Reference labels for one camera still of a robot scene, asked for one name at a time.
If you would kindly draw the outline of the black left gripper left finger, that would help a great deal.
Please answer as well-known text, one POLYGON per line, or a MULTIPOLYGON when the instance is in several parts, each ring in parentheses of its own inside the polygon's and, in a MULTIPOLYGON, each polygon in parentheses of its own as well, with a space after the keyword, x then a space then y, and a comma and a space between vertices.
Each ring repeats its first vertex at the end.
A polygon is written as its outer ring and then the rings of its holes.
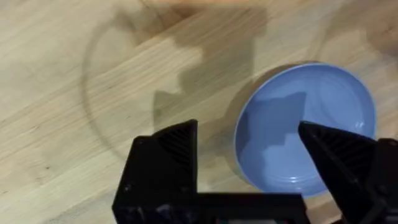
POLYGON ((113 207, 156 206, 197 194, 198 121, 134 138, 113 207))

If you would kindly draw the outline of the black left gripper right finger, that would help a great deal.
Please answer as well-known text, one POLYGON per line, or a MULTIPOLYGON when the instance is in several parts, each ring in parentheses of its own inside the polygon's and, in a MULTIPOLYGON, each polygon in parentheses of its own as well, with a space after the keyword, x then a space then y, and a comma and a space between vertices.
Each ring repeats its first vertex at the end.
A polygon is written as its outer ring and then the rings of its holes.
POLYGON ((397 140, 301 121, 298 134, 341 211, 340 223, 397 224, 397 140))

